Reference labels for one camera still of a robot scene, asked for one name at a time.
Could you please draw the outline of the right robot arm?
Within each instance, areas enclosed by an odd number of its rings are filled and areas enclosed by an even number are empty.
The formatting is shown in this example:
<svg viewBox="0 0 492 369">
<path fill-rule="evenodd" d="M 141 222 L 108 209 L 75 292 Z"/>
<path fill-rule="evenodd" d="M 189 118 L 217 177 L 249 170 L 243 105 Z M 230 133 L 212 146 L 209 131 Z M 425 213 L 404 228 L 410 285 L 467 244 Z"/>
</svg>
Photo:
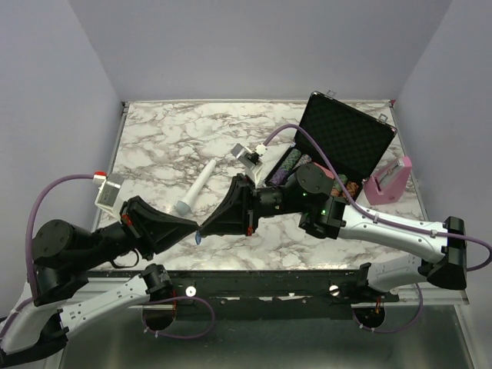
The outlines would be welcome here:
<svg viewBox="0 0 492 369">
<path fill-rule="evenodd" d="M 371 301 L 381 292 L 428 282 L 463 291 L 467 287 L 467 243 L 464 221 L 414 221 L 377 212 L 343 197 L 331 196 L 333 179 L 313 164 L 302 165 L 279 187 L 257 188 L 244 175 L 235 175 L 224 200 L 199 230 L 210 235 L 251 236 L 262 218 L 300 214 L 299 227 L 319 239 L 366 241 L 394 248 L 404 256 L 361 267 L 354 293 Z"/>
</svg>

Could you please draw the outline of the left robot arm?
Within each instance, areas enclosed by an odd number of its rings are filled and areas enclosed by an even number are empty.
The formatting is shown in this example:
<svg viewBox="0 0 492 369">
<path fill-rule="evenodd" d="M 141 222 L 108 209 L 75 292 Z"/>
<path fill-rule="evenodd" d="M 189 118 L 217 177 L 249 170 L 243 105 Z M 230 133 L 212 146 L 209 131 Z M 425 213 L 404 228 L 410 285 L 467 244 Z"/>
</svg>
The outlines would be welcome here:
<svg viewBox="0 0 492 369">
<path fill-rule="evenodd" d="M 147 261 L 199 229 L 198 223 L 154 209 L 136 196 L 117 209 L 118 220 L 93 232 L 55 219 L 32 242 L 35 293 L 2 322 L 1 366 L 45 359 L 82 328 L 110 313 L 138 304 L 160 304 L 173 297 L 165 267 L 151 264 L 113 290 L 67 305 L 88 284 L 88 272 L 131 251 Z"/>
</svg>

